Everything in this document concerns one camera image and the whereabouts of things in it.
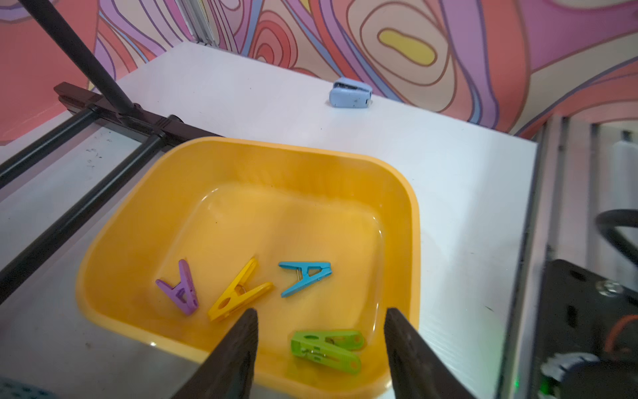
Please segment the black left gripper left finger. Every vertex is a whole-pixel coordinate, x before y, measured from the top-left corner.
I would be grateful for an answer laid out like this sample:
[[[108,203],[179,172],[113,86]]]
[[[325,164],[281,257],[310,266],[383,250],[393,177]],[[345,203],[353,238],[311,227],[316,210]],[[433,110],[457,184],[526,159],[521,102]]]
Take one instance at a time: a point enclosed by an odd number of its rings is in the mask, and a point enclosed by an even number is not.
[[[172,398],[248,398],[258,345],[258,312],[248,309]]]

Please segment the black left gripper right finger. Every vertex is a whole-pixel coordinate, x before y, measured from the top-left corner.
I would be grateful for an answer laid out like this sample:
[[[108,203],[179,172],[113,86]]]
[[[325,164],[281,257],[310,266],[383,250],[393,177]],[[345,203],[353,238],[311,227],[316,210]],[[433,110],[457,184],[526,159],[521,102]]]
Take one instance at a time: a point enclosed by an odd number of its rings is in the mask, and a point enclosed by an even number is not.
[[[392,387],[397,398],[472,398],[399,309],[384,323]]]

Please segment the yellow clothespin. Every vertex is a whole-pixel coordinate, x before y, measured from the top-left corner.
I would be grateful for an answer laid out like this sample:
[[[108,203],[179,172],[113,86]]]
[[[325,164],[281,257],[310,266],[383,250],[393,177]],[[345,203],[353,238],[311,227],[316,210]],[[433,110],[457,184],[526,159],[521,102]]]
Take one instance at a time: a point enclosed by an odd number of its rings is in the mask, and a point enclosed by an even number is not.
[[[259,261],[256,258],[249,259],[249,262],[244,265],[207,312],[211,322],[221,322],[227,319],[234,312],[252,304],[274,289],[274,284],[270,282],[260,284],[252,289],[248,286],[249,279],[257,267],[259,267]]]

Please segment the green clothespin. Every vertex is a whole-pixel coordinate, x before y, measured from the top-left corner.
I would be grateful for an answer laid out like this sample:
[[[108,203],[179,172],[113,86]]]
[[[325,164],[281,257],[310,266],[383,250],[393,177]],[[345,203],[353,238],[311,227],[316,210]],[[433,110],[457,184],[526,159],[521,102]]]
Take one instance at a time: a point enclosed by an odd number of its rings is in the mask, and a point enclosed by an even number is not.
[[[295,357],[358,374],[362,361],[357,353],[364,349],[366,341],[356,330],[300,331],[292,335],[290,346]]]

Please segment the purple clothespin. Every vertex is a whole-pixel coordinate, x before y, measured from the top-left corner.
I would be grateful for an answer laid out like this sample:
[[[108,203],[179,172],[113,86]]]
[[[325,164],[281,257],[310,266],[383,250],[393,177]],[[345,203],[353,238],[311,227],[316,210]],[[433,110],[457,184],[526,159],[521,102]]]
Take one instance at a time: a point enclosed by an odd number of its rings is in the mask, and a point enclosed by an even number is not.
[[[175,286],[167,284],[162,279],[156,279],[156,285],[183,314],[189,316],[199,308],[199,300],[189,264],[185,259],[179,261],[179,278],[180,281]]]

